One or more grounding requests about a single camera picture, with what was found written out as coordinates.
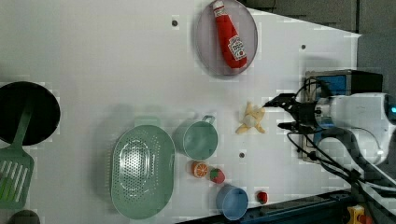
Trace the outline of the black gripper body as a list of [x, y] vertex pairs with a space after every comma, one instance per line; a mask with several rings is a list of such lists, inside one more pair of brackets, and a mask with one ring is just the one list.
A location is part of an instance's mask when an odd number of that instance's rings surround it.
[[314, 131], [318, 127], [315, 110], [314, 103], [300, 103], [295, 99], [292, 99], [288, 106], [288, 111], [294, 118], [296, 129], [299, 131]]

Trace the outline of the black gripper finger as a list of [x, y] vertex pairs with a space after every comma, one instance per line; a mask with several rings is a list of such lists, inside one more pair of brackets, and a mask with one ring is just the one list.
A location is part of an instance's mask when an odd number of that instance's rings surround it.
[[280, 93], [274, 99], [268, 101], [263, 106], [264, 107], [286, 107], [287, 105], [293, 105], [295, 101], [294, 93]]
[[280, 129], [289, 130], [289, 131], [298, 131], [299, 130], [299, 124], [296, 121], [281, 122], [281, 123], [277, 124], [277, 127]]

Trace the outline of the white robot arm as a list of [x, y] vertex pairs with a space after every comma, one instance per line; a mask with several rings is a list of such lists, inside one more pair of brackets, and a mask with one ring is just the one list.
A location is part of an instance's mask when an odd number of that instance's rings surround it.
[[395, 104], [388, 94], [333, 95], [301, 103], [294, 93], [281, 93], [264, 105], [293, 117], [278, 127], [303, 136], [313, 148], [298, 151], [395, 218], [395, 179], [379, 168], [395, 148]]

